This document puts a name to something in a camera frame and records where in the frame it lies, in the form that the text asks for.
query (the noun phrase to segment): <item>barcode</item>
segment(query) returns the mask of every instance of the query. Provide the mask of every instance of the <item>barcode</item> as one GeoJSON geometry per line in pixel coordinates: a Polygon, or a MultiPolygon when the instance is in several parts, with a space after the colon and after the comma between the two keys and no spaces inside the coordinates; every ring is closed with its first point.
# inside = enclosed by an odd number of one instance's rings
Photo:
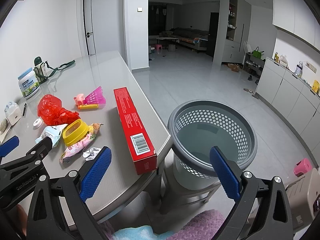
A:
{"type": "Polygon", "coordinates": [[[146,139],[144,138],[142,133],[132,135],[130,136],[130,138],[137,155],[147,153],[150,151],[146,139]]]}

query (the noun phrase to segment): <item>pink toy pig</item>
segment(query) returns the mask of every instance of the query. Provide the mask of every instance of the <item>pink toy pig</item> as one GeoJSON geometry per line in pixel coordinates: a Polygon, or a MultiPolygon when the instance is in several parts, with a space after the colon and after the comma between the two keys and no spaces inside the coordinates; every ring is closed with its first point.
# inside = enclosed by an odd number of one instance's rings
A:
{"type": "Polygon", "coordinates": [[[74,99],[74,101],[76,101],[77,106],[82,106],[83,100],[84,100],[84,94],[79,94],[76,97],[74,97],[73,99],[74,99]]]}

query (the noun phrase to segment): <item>pink snack package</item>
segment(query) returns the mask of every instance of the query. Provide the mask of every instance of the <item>pink snack package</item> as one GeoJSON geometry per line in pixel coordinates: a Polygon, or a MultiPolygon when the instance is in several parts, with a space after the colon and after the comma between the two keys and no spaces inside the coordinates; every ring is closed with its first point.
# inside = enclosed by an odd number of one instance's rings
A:
{"type": "Polygon", "coordinates": [[[69,146],[63,152],[59,159],[60,163],[69,163],[72,156],[76,155],[77,153],[81,152],[84,148],[86,148],[95,139],[96,134],[98,133],[100,126],[102,125],[102,123],[93,123],[92,125],[89,125],[89,131],[87,135],[77,143],[69,146]]]}

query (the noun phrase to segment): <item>blue towel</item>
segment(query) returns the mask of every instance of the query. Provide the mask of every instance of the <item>blue towel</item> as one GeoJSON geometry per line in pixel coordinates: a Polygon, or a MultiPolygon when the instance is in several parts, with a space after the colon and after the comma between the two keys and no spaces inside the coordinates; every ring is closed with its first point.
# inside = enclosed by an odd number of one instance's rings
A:
{"type": "Polygon", "coordinates": [[[153,233],[151,226],[142,226],[139,228],[125,228],[113,234],[114,240],[166,240],[167,237],[173,235],[172,231],[168,231],[161,235],[153,233]]]}

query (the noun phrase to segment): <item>pink shuttlecock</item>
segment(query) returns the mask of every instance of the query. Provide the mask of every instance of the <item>pink shuttlecock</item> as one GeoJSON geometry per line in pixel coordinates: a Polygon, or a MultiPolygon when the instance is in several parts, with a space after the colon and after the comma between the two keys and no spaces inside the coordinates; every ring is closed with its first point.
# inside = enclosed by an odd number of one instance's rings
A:
{"type": "Polygon", "coordinates": [[[102,87],[101,86],[98,87],[95,91],[87,95],[86,98],[83,100],[83,103],[85,105],[91,105],[91,104],[105,105],[106,99],[103,96],[102,87]]]}

